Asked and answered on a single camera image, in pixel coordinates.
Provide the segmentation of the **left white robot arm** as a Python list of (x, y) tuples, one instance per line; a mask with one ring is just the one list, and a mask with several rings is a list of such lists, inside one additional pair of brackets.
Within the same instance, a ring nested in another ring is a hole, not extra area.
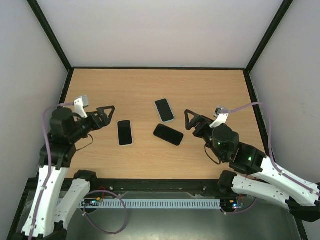
[(64, 240), (69, 223), (80, 201), (94, 187), (97, 174), (79, 170), (62, 200), (59, 196), (72, 159), (76, 143), (111, 123), (116, 108), (99, 107), (85, 116), (70, 109), (71, 103), (51, 106), (50, 130), (43, 127), (45, 144), (40, 150), (38, 183), (27, 220), (12, 240)]

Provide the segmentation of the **purple phone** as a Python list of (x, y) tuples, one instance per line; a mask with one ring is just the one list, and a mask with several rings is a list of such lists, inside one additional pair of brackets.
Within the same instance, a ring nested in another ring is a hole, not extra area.
[(153, 135), (172, 145), (179, 146), (184, 138), (184, 134), (163, 124), (158, 124)]

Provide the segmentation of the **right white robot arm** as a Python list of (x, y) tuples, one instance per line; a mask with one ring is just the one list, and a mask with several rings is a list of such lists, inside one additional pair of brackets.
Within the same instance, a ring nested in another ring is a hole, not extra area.
[(256, 147), (240, 142), (239, 134), (226, 122), (231, 111), (218, 107), (215, 119), (185, 110), (185, 128), (205, 141), (217, 160), (228, 163), (218, 180), (218, 191), (249, 195), (288, 210), (294, 217), (315, 222), (320, 218), (320, 185), (304, 180), (276, 164)]

